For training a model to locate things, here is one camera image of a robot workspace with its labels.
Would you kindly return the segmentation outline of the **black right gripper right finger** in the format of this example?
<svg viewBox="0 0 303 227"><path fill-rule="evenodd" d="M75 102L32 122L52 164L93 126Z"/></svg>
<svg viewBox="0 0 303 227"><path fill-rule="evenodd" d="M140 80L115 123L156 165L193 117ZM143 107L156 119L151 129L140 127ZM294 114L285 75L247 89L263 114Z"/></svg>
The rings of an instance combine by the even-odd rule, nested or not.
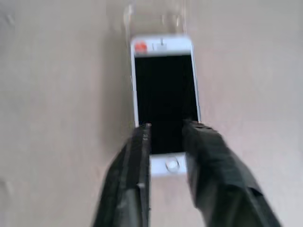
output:
<svg viewBox="0 0 303 227"><path fill-rule="evenodd" d="M251 170L218 131L184 121L182 145L192 200L205 227L282 227Z"/></svg>

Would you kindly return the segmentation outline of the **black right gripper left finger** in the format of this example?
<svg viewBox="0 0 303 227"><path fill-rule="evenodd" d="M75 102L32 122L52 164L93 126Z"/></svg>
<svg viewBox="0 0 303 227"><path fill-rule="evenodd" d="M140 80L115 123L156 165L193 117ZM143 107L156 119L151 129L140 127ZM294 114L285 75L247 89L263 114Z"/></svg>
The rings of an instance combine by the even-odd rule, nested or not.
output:
<svg viewBox="0 0 303 227"><path fill-rule="evenodd" d="M151 129L135 128L112 161L91 227L150 227Z"/></svg>

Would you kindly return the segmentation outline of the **white smartphone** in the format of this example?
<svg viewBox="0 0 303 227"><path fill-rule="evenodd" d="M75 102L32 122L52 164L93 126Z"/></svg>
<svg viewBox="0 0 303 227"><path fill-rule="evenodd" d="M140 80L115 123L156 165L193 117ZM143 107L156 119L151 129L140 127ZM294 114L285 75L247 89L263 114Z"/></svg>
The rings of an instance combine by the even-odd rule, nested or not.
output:
<svg viewBox="0 0 303 227"><path fill-rule="evenodd" d="M192 40L141 35L130 51L135 126L151 125L151 175L185 174L183 124L201 120Z"/></svg>

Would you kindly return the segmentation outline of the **clear plastic phone case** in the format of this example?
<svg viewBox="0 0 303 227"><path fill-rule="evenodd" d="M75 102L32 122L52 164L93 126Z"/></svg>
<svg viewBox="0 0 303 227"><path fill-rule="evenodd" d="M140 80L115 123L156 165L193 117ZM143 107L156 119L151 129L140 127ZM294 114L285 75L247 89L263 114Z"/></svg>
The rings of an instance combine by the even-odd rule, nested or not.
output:
<svg viewBox="0 0 303 227"><path fill-rule="evenodd" d="M187 0L130 0L123 11L127 46L137 36L185 34Z"/></svg>

